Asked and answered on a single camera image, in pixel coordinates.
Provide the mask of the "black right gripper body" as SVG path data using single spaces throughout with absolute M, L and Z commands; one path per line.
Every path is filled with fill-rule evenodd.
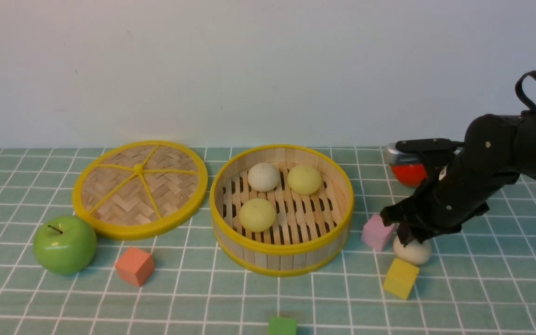
M 386 226 L 398 223 L 411 234 L 457 233 L 470 219 L 486 214 L 489 198 L 519 177 L 513 170 L 480 173 L 456 157 L 411 196 L 383 208 L 379 215 Z

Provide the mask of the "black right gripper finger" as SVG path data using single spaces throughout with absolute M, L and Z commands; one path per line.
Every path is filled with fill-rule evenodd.
M 418 242 L 423 244 L 425 241 L 428 241 L 436 237 L 436 233 L 431 230 L 410 226 L 409 224 L 399 224 L 396 229 L 396 236 L 398 237 L 400 243 L 406 247 L 411 242 Z

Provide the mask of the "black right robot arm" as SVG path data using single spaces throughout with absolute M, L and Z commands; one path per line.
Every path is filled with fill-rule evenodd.
M 400 153 L 418 157 L 427 172 L 415 192 L 387 206 L 383 225 L 396 225 L 403 245 L 455 234 L 489 210 L 487 199 L 523 174 L 536 180 L 536 115 L 486 114 L 470 123 L 462 142 L 400 141 Z

